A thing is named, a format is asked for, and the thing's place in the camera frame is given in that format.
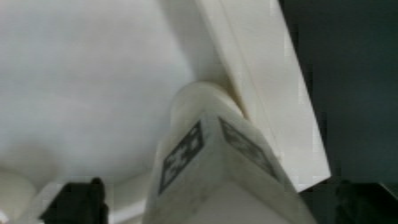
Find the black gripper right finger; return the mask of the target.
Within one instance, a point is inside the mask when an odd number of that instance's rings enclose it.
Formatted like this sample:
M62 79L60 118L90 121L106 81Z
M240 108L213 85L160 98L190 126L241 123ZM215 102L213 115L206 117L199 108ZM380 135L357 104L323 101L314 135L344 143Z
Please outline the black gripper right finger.
M334 224L398 224L398 200L376 183L343 181Z

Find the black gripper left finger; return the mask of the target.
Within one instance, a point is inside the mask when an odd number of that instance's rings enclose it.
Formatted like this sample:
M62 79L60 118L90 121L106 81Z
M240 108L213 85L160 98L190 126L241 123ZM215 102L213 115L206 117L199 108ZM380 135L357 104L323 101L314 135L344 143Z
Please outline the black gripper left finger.
M69 182L39 216L44 224L108 224L105 184L99 178L87 183Z

